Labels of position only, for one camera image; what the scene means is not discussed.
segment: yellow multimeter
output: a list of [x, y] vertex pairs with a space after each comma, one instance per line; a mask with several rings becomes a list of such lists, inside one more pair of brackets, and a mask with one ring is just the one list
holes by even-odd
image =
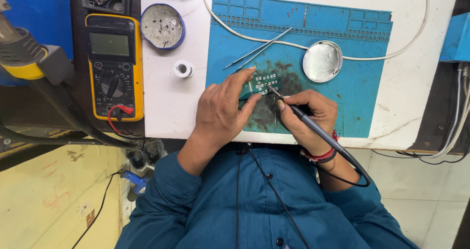
[[[126, 16], [90, 14], [85, 18], [85, 25], [95, 117], [108, 120], [113, 106], [124, 105], [134, 111], [123, 112], [122, 121], [141, 120], [144, 95], [139, 22]], [[117, 120], [115, 111], [111, 120]]]

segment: green circuit board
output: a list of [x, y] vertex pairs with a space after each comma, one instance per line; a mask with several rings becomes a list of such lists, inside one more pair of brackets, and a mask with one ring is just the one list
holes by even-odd
[[261, 95], [272, 93], [266, 84], [271, 85], [275, 90], [281, 89], [281, 77], [276, 73], [258, 74], [253, 76], [250, 82], [243, 85], [239, 99], [246, 100], [251, 95], [259, 93]]

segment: wristband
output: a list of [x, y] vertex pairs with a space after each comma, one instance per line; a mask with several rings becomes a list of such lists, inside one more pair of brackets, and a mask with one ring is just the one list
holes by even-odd
[[[333, 130], [332, 137], [333, 137], [333, 139], [338, 141], [338, 136], [336, 134], [336, 129]], [[310, 154], [308, 150], [300, 150], [300, 155], [305, 156], [306, 158], [308, 158], [309, 162], [318, 162], [318, 163], [326, 163], [328, 161], [333, 160], [333, 158], [335, 158], [335, 156], [336, 156], [336, 153], [337, 153], [337, 151], [332, 148], [331, 150], [326, 152], [326, 154], [324, 154], [324, 155], [312, 156], [312, 154]]]

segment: white floor tile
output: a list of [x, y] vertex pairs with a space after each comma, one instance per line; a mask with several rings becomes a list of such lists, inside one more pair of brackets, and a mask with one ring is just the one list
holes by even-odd
[[450, 164], [440, 201], [468, 202], [470, 199], [470, 156]]
[[370, 159], [372, 158], [372, 151], [366, 149], [354, 149], [354, 148], [347, 148], [346, 149], [354, 158], [356, 158], [357, 162], [361, 164], [361, 166], [367, 171], [370, 165]]
[[395, 217], [403, 234], [422, 247], [438, 201], [383, 199], [382, 204]]
[[439, 201], [423, 249], [450, 249], [459, 230], [467, 202]]
[[[389, 151], [379, 153], [399, 156]], [[448, 170], [449, 163], [429, 165], [417, 159], [398, 159], [373, 153], [368, 173], [383, 198], [438, 200]]]

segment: silicone repair mat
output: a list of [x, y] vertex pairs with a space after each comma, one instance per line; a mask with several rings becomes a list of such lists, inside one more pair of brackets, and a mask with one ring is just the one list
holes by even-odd
[[[279, 40], [303, 46], [329, 40], [349, 57], [384, 56], [392, 27], [391, 12], [285, 0], [212, 0], [212, 10], [246, 36], [271, 40], [293, 27]], [[235, 36], [212, 18], [206, 86], [222, 83], [246, 60], [223, 69], [225, 66], [262, 44]], [[300, 48], [272, 44], [246, 67], [257, 66], [255, 75], [277, 74], [281, 94], [312, 89], [334, 100], [338, 103], [338, 135], [368, 137], [384, 60], [344, 60], [337, 76], [315, 83], [302, 70], [304, 54]], [[244, 130], [289, 133], [279, 117], [274, 94], [263, 95]]]

